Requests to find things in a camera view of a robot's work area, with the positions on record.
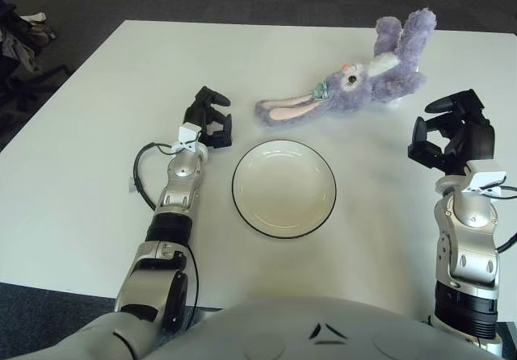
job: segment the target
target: pink inner ear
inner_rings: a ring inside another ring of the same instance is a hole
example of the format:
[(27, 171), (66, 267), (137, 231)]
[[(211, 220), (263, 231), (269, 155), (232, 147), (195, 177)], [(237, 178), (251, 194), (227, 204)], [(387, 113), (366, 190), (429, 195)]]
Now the pink inner ear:
[(301, 116), (303, 114), (308, 113), (312, 109), (319, 106), (320, 102), (315, 102), (313, 104), (309, 104), (308, 106), (296, 107), (296, 108), (276, 108), (271, 110), (269, 116), (273, 120), (286, 120), (296, 118), (297, 116)]
[(305, 96), (300, 96), (299, 98), (268, 100), (268, 101), (264, 101), (262, 103), (262, 107), (267, 108), (267, 109), (290, 107), (290, 106), (295, 106), (300, 103), (308, 102), (312, 98), (313, 98), (312, 95), (305, 95)]

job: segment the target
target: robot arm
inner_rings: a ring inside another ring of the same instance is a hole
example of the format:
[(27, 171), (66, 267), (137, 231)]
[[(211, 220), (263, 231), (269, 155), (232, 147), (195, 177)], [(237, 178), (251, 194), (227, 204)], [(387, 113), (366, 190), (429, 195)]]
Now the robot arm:
[[(230, 101), (203, 87), (187, 109), (178, 141), (170, 148), (168, 183), (156, 206), (146, 200), (155, 207), (153, 219), (120, 288), (115, 312), (97, 318), (57, 345), (21, 359), (137, 360), (154, 348), (162, 329), (174, 333), (181, 329), (187, 298), (187, 246), (202, 165), (208, 160), (207, 146), (232, 144), (231, 115), (222, 115), (212, 103), (229, 106)], [(207, 123), (213, 121), (223, 124), (223, 129), (208, 134)], [(138, 178), (135, 185), (143, 192)]]
[[(436, 183), (443, 198), (435, 206), (439, 240), (431, 324), (500, 356), (498, 216), (492, 202), (501, 195), (506, 172), (493, 159), (494, 128), (483, 108), (473, 90), (431, 103), (426, 112), (444, 114), (417, 118), (408, 155), (446, 174)], [(434, 130), (450, 140), (443, 152), (427, 141)]]

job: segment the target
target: plate rim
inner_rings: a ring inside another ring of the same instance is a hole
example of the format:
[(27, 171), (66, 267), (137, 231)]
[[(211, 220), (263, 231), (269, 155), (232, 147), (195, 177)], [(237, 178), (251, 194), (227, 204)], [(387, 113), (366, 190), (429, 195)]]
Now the plate rim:
[[(234, 181), (235, 181), (235, 174), (237, 173), (237, 169), (239, 167), (239, 165), (241, 164), (242, 160), (248, 155), (248, 153), (250, 153), (252, 150), (256, 149), (257, 147), (259, 146), (262, 146), (263, 144), (267, 144), (269, 142), (276, 142), (276, 141), (286, 141), (286, 142), (293, 142), (295, 144), (299, 144), (301, 146), (305, 146), (306, 148), (312, 150), (313, 152), (315, 152), (322, 160), (323, 162), (325, 162), (325, 165), (329, 168), (329, 171), (330, 171), (330, 175), (332, 176), (332, 181), (334, 182), (334, 201), (332, 202), (332, 207), (330, 208), (330, 211), (329, 211), (329, 214), (326, 216), (325, 219), (323, 219), (323, 221), (316, 227), (314, 227), (313, 229), (311, 229), (310, 231), (306, 232), (306, 233), (302, 233), (300, 235), (295, 235), (293, 237), (278, 237), (276, 235), (271, 235), (269, 233), (266, 233), (264, 231), (261, 231), (260, 229), (256, 228), (254, 225), (252, 225), (247, 219), (246, 217), (244, 217), (244, 215), (241, 213), (241, 211), (239, 210), (239, 206), (237, 205), (237, 201), (235, 201), (235, 193), (233, 191), (233, 186), (234, 186)], [(306, 145), (306, 144), (302, 144), (301, 142), (298, 142), (297, 140), (285, 140), (285, 139), (278, 139), (278, 140), (265, 140), (264, 142), (261, 142), (259, 144), (256, 144), (254, 147), (252, 147), (251, 149), (249, 149), (247, 152), (244, 153), (244, 155), (239, 159), (238, 163), (235, 165), (235, 168), (233, 169), (233, 175), (232, 175), (232, 200), (233, 200), (233, 205), (235, 206), (235, 208), (237, 209), (237, 212), (238, 214), (241, 216), (241, 219), (243, 219), (250, 227), (252, 227), (252, 229), (254, 229), (255, 231), (257, 232), (260, 232), (261, 234), (263, 234), (264, 236), (266, 237), (271, 237), (273, 239), (299, 239), (301, 237), (305, 237), (307, 235), (309, 235), (310, 233), (313, 233), (314, 231), (316, 231), (318, 228), (320, 228), (324, 223), (326, 223), (326, 221), (329, 219), (330, 215), (332, 215), (332, 211), (334, 210), (334, 206), (336, 204), (336, 200), (338, 198), (338, 185), (336, 184), (336, 178), (334, 176), (334, 172), (332, 171), (332, 168), (330, 168), (330, 165), (329, 163), (326, 161), (326, 159), (320, 154), (318, 153), (316, 150), (314, 150), (313, 148), (311, 148), (310, 146)]]

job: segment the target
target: purple stuffed rabbit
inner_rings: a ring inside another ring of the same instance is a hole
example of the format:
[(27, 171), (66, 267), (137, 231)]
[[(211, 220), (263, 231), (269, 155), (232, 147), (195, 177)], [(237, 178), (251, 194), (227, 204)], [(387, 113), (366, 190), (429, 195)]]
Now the purple stuffed rabbit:
[(435, 26), (435, 14), (428, 9), (411, 13), (404, 30), (395, 17), (378, 19), (374, 58), (369, 64), (346, 64), (312, 94), (263, 100), (256, 104), (255, 113), (273, 126), (310, 119), (328, 110), (355, 111), (368, 102), (387, 103), (413, 94), (426, 81), (417, 72), (418, 61)]

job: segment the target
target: white plate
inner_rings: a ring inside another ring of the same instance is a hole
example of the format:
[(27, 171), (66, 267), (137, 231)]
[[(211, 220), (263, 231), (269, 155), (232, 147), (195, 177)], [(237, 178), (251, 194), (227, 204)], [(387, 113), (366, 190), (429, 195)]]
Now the white plate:
[(242, 218), (270, 237), (307, 235), (325, 223), (336, 200), (334, 175), (311, 148), (273, 140), (252, 148), (233, 174)]

